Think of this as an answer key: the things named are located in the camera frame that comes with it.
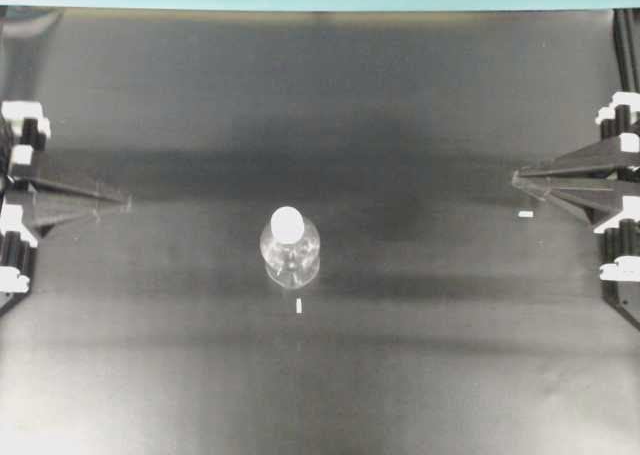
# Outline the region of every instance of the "clear plastic bottle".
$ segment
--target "clear plastic bottle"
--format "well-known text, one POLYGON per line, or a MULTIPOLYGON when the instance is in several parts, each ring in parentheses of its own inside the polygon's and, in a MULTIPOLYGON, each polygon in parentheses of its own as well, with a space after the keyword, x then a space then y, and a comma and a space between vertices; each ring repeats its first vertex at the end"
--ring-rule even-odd
POLYGON ((285 288, 305 286, 320 269, 318 230, 293 207, 273 212, 260 237, 260 252, 269 276, 285 288))

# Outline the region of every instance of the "bottle cap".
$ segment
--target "bottle cap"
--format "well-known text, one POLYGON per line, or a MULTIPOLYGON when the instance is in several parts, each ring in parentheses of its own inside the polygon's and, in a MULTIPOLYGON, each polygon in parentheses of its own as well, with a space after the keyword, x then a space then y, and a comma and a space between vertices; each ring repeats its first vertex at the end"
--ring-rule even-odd
POLYGON ((293 207, 280 207, 271 215, 271 233, 277 242, 290 245, 304 234, 304 220, 293 207))

